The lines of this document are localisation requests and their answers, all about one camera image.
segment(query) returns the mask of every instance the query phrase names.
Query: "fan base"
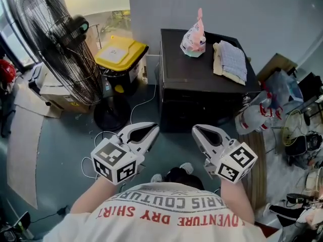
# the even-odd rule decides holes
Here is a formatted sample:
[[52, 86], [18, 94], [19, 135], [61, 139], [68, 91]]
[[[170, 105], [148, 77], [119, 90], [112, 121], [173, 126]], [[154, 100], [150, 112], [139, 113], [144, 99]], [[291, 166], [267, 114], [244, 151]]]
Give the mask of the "fan base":
[[104, 98], [94, 109], [94, 121], [104, 131], [122, 128], [130, 118], [130, 106], [123, 96]]

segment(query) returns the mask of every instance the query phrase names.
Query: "folded cloth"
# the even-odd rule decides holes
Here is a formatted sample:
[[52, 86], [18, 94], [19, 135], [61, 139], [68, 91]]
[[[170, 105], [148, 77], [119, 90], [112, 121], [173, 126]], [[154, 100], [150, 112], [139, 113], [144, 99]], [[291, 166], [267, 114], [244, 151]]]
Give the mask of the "folded cloth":
[[231, 74], [229, 72], [223, 71], [221, 66], [221, 56], [220, 56], [220, 45], [218, 43], [213, 44], [214, 48], [214, 61], [213, 61], [213, 73], [216, 75], [223, 75], [236, 83], [246, 85], [245, 81], [241, 80], [238, 76]]
[[220, 56], [223, 70], [247, 81], [247, 68], [244, 53], [230, 43], [221, 40]]

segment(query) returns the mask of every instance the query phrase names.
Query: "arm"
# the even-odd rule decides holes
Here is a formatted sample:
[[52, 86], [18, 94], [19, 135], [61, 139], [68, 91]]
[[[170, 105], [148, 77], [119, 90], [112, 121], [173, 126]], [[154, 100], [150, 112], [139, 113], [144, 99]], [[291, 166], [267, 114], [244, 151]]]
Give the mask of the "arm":
[[233, 184], [221, 179], [221, 198], [239, 218], [254, 224], [254, 213], [241, 181]]
[[116, 194], [117, 187], [105, 177], [98, 180], [73, 204], [71, 213], [92, 213], [105, 200]]

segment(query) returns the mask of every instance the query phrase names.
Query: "white cable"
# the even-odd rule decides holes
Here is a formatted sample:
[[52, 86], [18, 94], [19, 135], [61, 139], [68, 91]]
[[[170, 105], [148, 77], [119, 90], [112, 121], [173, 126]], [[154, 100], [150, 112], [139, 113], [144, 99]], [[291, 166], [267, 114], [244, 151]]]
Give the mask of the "white cable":
[[[95, 146], [95, 147], [96, 147], [96, 138], [97, 138], [100, 134], [102, 134], [102, 133], [111, 133], [111, 134], [117, 135], [116, 133], [114, 133], [114, 132], [110, 132], [110, 131], [102, 131], [102, 132], [98, 133], [98, 134], [95, 136], [95, 138], [94, 138], [94, 146]], [[86, 177], [88, 177], [88, 178], [92, 178], [92, 179], [97, 180], [98, 174], [96, 174], [96, 176], [95, 176], [95, 177], [93, 177], [93, 176], [86, 175], [86, 174], [84, 173], [84, 170], [83, 170], [83, 162], [84, 162], [84, 160], [85, 160], [85, 159], [89, 159], [90, 161], [92, 161], [92, 159], [91, 159], [91, 158], [89, 158], [89, 157], [84, 157], [84, 158], [82, 159], [82, 161], [81, 161], [81, 170], [82, 170], [83, 175], [85, 175], [85, 176], [86, 176]]]
[[136, 108], [136, 107], [138, 107], [138, 106], [140, 106], [140, 105], [146, 104], [146, 103], [148, 103], [148, 102], [152, 101], [152, 100], [155, 98], [155, 95], [156, 95], [156, 88], [157, 88], [157, 75], [156, 75], [156, 69], [157, 69], [157, 67], [158, 67], [158, 66], [159, 66], [159, 62], [158, 62], [158, 63], [157, 63], [157, 65], [155, 66], [155, 70], [154, 70], [154, 72], [155, 72], [155, 78], [156, 78], [156, 84], [155, 84], [155, 90], [154, 90], [154, 92], [153, 92], [153, 97], [152, 97], [150, 100], [145, 101], [145, 102], [143, 102], [143, 103], [140, 103], [140, 104], [138, 104], [138, 105], [135, 105], [135, 106], [133, 107], [133, 109], [131, 110], [131, 114], [130, 114], [130, 124], [132, 124], [132, 113], [133, 113], [133, 111], [135, 110], [135, 108]]
[[95, 138], [94, 138], [94, 146], [95, 146], [95, 147], [96, 147], [96, 138], [97, 138], [100, 134], [102, 134], [102, 133], [111, 133], [111, 134], [117, 135], [116, 133], [114, 133], [114, 132], [110, 132], [110, 131], [102, 131], [102, 132], [98, 133], [98, 134], [95, 136]]
[[81, 170], [82, 170], [83, 175], [85, 175], [85, 176], [86, 176], [86, 177], [88, 177], [88, 178], [92, 178], [92, 179], [97, 180], [97, 176], [98, 176], [98, 174], [96, 174], [96, 176], [95, 176], [95, 177], [93, 177], [93, 176], [86, 175], [86, 174], [84, 173], [84, 170], [83, 170], [83, 161], [84, 161], [85, 159], [89, 159], [90, 161], [92, 161], [92, 159], [91, 159], [91, 158], [89, 158], [89, 157], [84, 157], [84, 158], [82, 159], [82, 162], [81, 162]]
[[136, 107], [140, 106], [140, 105], [143, 105], [143, 104], [146, 104], [146, 103], [148, 103], [148, 102], [152, 101], [152, 100], [155, 98], [155, 94], [156, 94], [156, 87], [157, 87], [157, 84], [155, 84], [155, 91], [153, 92], [153, 97], [152, 97], [150, 100], [145, 101], [145, 102], [143, 102], [143, 103], [140, 103], [140, 104], [138, 104], [138, 105], [135, 105], [135, 106], [133, 107], [133, 109], [132, 109], [132, 111], [131, 111], [131, 114], [130, 114], [130, 124], [132, 124], [132, 113], [133, 113], [133, 110], [134, 110]]

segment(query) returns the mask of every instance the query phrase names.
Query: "gray towel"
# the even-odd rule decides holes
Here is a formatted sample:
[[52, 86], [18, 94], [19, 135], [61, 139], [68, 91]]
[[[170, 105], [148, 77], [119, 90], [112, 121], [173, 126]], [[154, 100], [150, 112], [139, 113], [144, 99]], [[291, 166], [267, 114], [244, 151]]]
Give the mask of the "gray towel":
[[244, 53], [226, 41], [220, 42], [221, 65], [223, 71], [247, 81], [247, 68]]

